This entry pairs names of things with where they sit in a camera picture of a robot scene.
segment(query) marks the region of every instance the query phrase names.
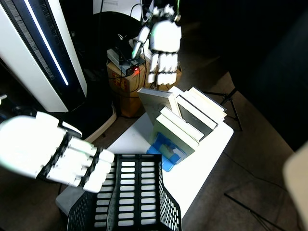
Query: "floor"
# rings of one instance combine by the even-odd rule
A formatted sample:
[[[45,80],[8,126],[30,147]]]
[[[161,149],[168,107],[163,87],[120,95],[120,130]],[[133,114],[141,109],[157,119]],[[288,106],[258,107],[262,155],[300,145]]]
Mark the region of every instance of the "floor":
[[[180,50],[183,75],[179,88],[186,90],[196,86],[201,90],[230,92],[233,84],[229,73],[221,66],[219,58],[201,45],[197,28],[197,23],[183,27]],[[300,230],[288,193],[252,175],[283,186],[282,167],[292,154],[291,149],[245,97],[237,92],[233,100],[243,131],[239,131],[235,121],[226,119],[235,133],[186,213],[183,230],[264,230],[247,209],[224,196],[227,191],[228,195],[284,230]],[[232,116],[231,106],[226,104],[226,108]],[[108,147],[135,121],[119,117],[94,143]],[[5,231],[65,231],[54,203],[58,189],[59,184],[28,179],[1,168],[0,227]]]

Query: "black plastic crate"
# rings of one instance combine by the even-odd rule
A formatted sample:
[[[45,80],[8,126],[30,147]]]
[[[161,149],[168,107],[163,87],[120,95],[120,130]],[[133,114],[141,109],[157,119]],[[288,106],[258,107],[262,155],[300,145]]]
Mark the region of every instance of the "black plastic crate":
[[[180,207],[163,184],[161,155],[117,155],[112,171],[100,193],[85,192],[72,207],[68,231],[182,230]]]

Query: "cardboard box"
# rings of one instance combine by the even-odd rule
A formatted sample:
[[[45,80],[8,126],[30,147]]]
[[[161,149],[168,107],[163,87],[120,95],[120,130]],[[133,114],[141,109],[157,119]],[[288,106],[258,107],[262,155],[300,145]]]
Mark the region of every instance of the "cardboard box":
[[[141,106],[141,101],[138,97],[137,91],[145,86],[150,88],[151,84],[147,81],[147,77],[150,72],[150,63],[146,61],[147,73],[145,74],[145,65],[139,66],[139,73],[134,73],[128,77],[121,77],[121,71],[110,62],[107,65],[107,72],[109,77],[109,85],[116,99],[119,100],[119,105],[121,108],[121,113],[124,116],[132,117],[136,114]],[[177,70],[177,81],[172,85],[160,85],[159,90],[168,91],[171,87],[176,86],[182,76],[182,70],[179,68]]]

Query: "led light strip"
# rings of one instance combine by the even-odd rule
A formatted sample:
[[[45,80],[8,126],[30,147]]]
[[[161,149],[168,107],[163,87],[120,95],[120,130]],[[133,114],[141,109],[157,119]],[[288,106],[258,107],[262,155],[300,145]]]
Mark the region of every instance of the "led light strip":
[[[31,14],[31,16],[32,16],[32,19],[33,19],[33,21],[34,21],[34,23],[35,23],[37,29],[39,30],[39,34],[41,35],[41,37],[42,37],[42,39],[43,39],[43,41],[44,41],[44,43],[45,43],[45,45],[46,45],[46,47],[47,47],[47,49],[48,49],[50,55],[51,55],[51,57],[52,57],[54,63],[56,64],[56,66],[57,66],[57,68],[58,68],[58,70],[59,70],[59,72],[60,72],[61,77],[62,77],[63,80],[64,80],[64,83],[68,86],[68,82],[67,82],[67,80],[66,80],[66,78],[65,78],[65,76],[64,76],[64,73],[63,73],[63,71],[62,71],[62,69],[61,69],[61,67],[60,67],[60,65],[59,65],[59,63],[58,63],[56,57],[54,56],[54,54],[53,54],[53,52],[52,52],[52,49],[51,49],[51,47],[50,47],[50,45],[49,45],[49,43],[48,43],[48,41],[47,41],[47,39],[46,39],[46,37],[45,37],[45,35],[44,35],[44,32],[42,31],[42,28],[41,28],[40,25],[39,25],[39,22],[38,22],[37,18],[35,17],[35,14],[34,14],[34,12],[33,12],[33,10],[32,10],[32,7],[31,7],[29,1],[28,1],[28,0],[24,0],[24,2],[25,2],[25,4],[26,4],[26,6],[27,6],[27,8],[28,8],[28,10],[29,10],[29,12],[30,12],[30,14]]]

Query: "table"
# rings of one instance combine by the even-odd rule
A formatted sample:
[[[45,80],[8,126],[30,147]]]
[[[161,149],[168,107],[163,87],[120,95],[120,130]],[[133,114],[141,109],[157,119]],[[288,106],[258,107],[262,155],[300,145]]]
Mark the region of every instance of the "table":
[[[145,113],[108,150],[115,154],[145,154],[150,147],[147,140],[152,129],[153,125]],[[163,172],[164,185],[180,205],[182,217],[218,161],[232,134],[233,130],[227,124],[220,123],[204,139],[198,151],[175,165],[170,172]],[[82,194],[82,189],[67,187],[56,198],[56,204],[68,215],[70,208]]]

